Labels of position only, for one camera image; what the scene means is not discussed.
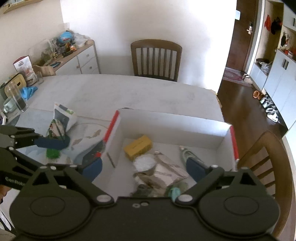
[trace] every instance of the doormat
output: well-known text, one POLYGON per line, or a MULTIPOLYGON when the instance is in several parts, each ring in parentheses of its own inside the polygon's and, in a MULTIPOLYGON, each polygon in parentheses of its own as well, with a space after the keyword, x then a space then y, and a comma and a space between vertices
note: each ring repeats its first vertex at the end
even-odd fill
POLYGON ((234 82, 240 85, 252 87, 252 84, 246 83, 243 81, 244 79, 244 72, 238 71, 236 69, 231 69, 226 67, 223 74, 223 80, 227 80, 230 82, 234 82))

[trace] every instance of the hand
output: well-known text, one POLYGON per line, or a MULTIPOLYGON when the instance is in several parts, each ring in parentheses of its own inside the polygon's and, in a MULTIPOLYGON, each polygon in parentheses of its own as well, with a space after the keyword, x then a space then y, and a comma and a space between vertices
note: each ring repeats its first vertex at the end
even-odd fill
POLYGON ((11 188, 4 186, 4 185, 0 185, 0 200, 6 196, 7 192, 10 190, 11 188))

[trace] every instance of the yellow box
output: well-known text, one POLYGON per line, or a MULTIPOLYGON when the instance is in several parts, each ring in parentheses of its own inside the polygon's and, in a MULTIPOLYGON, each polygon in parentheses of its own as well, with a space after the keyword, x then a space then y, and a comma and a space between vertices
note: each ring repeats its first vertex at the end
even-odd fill
POLYGON ((144 154, 152 148, 152 141, 146 136, 142 136, 139 139, 133 141, 131 144, 124 148, 124 151, 131 161, 136 157, 144 154))

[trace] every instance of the white box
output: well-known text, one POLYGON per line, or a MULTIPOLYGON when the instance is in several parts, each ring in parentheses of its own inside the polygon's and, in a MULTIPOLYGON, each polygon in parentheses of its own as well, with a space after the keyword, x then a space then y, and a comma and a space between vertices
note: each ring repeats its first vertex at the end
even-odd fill
MULTIPOLYGON (((148 153, 158 150, 184 169, 180 145, 188 147, 206 165, 219 165, 227 171, 235 166, 235 159, 238 158, 234 133, 228 123, 145 110, 120 109, 113 117, 104 139, 106 150, 102 154, 103 170, 93 181, 93 184, 115 199, 130 196, 137 189, 132 176, 135 168, 125 156, 123 148, 142 135, 147 135, 153 142, 153 148, 148 153)), ((191 177, 186 182, 190 187, 195 184, 191 177)))

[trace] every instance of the chair backrest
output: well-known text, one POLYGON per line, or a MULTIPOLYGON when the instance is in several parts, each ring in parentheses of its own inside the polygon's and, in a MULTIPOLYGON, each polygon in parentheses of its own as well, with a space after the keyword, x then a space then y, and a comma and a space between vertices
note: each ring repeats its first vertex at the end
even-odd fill
POLYGON ((170 41, 143 39, 133 42, 131 44, 131 55, 134 74, 135 76, 177 82, 181 54, 182 47, 170 41))
POLYGON ((275 185, 275 200, 278 202, 280 206, 280 217, 274 228, 273 235, 278 237, 282 230, 285 227, 287 222, 291 205, 292 205, 292 196, 293 196, 293 178, 292 171, 289 162, 288 155, 279 141, 279 139, 270 131, 264 132, 259 139, 255 142, 255 144, 247 151, 247 153, 239 160, 237 164, 238 168, 248 167, 255 173, 255 175, 261 180, 263 184, 265 184, 266 188, 270 188, 275 185), (254 164, 250 162, 250 159, 253 155, 257 154, 262 148, 265 148, 268 156, 258 163, 254 164), (264 164, 268 169, 261 170, 260 174, 257 174, 258 169, 263 167, 264 164), (274 174, 274 180, 268 180, 268 183, 264 183, 262 179, 270 175, 274 174))

